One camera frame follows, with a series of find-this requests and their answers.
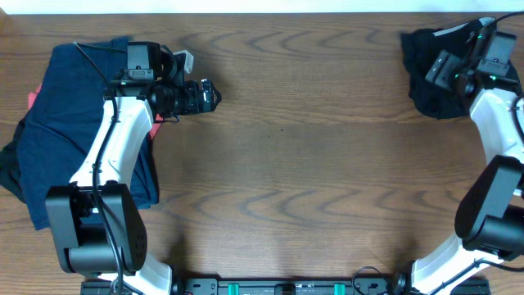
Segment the black shorts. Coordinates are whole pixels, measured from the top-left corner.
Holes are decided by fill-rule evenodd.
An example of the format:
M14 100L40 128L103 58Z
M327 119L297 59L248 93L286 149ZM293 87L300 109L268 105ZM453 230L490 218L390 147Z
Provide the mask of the black shorts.
M499 21L483 17L400 36L409 97L419 112L437 119L463 117L483 89L522 93L510 61L517 36L498 30Z

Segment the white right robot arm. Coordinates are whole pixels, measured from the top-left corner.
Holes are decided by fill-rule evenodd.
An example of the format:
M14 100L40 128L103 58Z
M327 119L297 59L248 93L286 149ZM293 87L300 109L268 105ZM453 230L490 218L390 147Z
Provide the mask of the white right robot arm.
M508 77L516 37L496 29L472 36L464 59L440 53L427 80L455 92L477 127L486 168L458 205L454 232L399 275L394 294L449 294L488 266L523 253L523 91Z

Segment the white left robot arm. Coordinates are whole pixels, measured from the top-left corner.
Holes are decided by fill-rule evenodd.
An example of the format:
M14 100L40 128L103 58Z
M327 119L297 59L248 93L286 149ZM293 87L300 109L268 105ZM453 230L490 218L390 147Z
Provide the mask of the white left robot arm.
M127 66L105 82L103 117L83 164L45 206L58 263L88 278L92 294L182 294L171 266L147 250L130 183L156 119L212 112L222 100L209 79L185 80L194 57L153 42L130 42Z

